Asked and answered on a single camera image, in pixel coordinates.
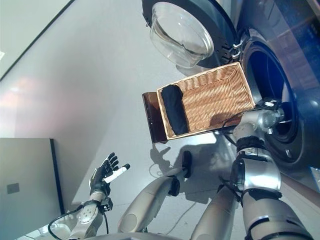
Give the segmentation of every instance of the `gray floor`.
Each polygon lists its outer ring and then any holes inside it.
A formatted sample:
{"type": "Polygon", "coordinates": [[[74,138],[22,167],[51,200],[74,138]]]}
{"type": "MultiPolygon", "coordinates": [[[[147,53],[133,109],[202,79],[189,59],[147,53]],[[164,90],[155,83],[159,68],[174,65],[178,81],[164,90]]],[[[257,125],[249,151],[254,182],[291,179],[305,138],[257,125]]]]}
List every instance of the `gray floor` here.
{"type": "MultiPolygon", "coordinates": [[[[213,133],[152,145],[141,94],[183,76],[153,47],[145,25],[140,0],[75,1],[0,83],[0,137],[55,139],[67,209],[88,199],[89,177],[110,152],[129,163],[111,183],[111,232],[142,188],[190,150],[192,177],[148,228],[189,239],[234,149],[213,133]]],[[[244,236],[239,208],[232,239],[244,236]]]]}

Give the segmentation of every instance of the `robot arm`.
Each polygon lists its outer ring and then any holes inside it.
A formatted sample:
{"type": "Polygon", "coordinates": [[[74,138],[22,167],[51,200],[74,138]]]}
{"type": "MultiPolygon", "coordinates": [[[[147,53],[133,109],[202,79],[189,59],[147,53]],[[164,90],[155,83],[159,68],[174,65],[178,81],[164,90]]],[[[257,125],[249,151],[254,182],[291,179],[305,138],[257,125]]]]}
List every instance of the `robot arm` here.
{"type": "Polygon", "coordinates": [[[70,237],[67,238],[68,240],[81,240],[96,236],[102,224],[103,216],[107,224],[105,211],[110,211],[113,207],[113,203],[108,197],[110,194],[110,182],[130,168],[129,164],[119,168],[118,163],[115,153],[111,153],[101,166],[93,171],[89,180],[89,201],[82,203],[82,207],[79,207],[80,212],[76,216],[77,223],[70,237]]]}
{"type": "Polygon", "coordinates": [[[279,200],[280,171],[265,145],[264,135],[272,134],[283,118],[281,108],[252,110],[233,130],[237,154],[230,187],[241,193],[246,240],[312,239],[290,206],[279,200]]]}

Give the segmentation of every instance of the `washing machine door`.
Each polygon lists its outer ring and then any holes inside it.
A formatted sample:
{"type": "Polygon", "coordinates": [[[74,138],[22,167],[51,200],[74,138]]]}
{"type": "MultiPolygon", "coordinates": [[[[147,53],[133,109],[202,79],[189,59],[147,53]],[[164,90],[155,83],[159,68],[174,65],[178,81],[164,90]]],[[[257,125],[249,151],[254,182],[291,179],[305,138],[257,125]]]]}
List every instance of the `washing machine door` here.
{"type": "Polygon", "coordinates": [[[142,0],[154,46],[177,66],[215,68],[233,61],[235,27],[215,0],[142,0]]]}

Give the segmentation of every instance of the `woven basket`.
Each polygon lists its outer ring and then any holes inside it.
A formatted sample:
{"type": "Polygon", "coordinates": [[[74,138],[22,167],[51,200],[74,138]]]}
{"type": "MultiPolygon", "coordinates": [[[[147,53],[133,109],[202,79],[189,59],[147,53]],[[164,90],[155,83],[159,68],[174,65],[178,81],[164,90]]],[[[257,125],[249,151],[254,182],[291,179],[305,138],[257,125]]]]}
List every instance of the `woven basket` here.
{"type": "MultiPolygon", "coordinates": [[[[166,113],[161,91],[157,90],[162,121],[168,140],[192,136],[222,127],[233,115],[255,106],[244,71],[239,62],[223,65],[171,83],[182,93],[182,104],[189,132],[175,135],[166,113]]],[[[230,121],[227,126],[239,123],[230,121]]]]}

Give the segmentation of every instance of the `black towel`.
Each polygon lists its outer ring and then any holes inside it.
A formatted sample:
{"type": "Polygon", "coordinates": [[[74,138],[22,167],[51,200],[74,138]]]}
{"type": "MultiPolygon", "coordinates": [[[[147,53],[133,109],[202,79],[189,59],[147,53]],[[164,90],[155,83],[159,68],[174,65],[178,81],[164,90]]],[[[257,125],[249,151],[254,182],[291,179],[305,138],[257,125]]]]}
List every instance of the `black towel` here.
{"type": "Polygon", "coordinates": [[[161,96],[165,112],[175,135],[188,132],[187,119],[182,104],[183,93],[177,85],[168,85],[162,89],[161,96]]]}

